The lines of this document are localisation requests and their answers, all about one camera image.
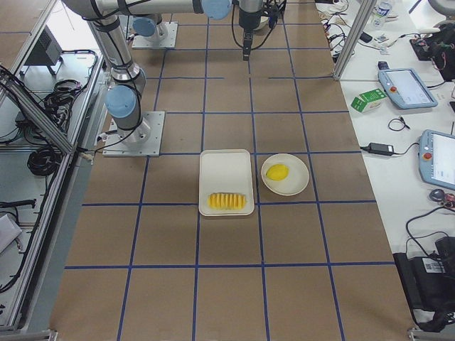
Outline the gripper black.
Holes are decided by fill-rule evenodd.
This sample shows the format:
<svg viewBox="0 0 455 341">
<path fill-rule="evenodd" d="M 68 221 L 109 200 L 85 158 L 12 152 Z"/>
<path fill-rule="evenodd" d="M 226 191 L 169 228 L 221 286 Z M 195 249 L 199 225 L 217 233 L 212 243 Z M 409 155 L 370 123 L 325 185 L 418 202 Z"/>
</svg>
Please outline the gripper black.
<svg viewBox="0 0 455 341">
<path fill-rule="evenodd" d="M 252 52 L 253 31 L 247 29 L 256 29 L 260 25 L 262 11 L 246 12 L 242 9 L 239 11 L 239 25 L 244 29 L 242 37 L 242 59 L 249 60 Z"/>
</svg>

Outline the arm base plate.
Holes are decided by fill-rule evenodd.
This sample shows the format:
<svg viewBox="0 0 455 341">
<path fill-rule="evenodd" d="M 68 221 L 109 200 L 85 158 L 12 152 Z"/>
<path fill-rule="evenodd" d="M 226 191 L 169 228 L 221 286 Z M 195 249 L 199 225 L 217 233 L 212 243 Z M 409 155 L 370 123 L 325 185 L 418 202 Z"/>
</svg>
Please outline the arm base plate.
<svg viewBox="0 0 455 341">
<path fill-rule="evenodd" d="M 148 18 L 137 18 L 132 25 L 135 37 L 132 48 L 137 50 L 172 49 L 176 45 L 177 22 L 155 23 Z"/>
<path fill-rule="evenodd" d="M 116 130 L 106 139 L 107 148 L 102 149 L 106 157 L 159 156 L 164 129 L 165 112 L 143 112 L 142 123 L 130 134 L 117 128 L 111 119 L 110 129 Z"/>
</svg>

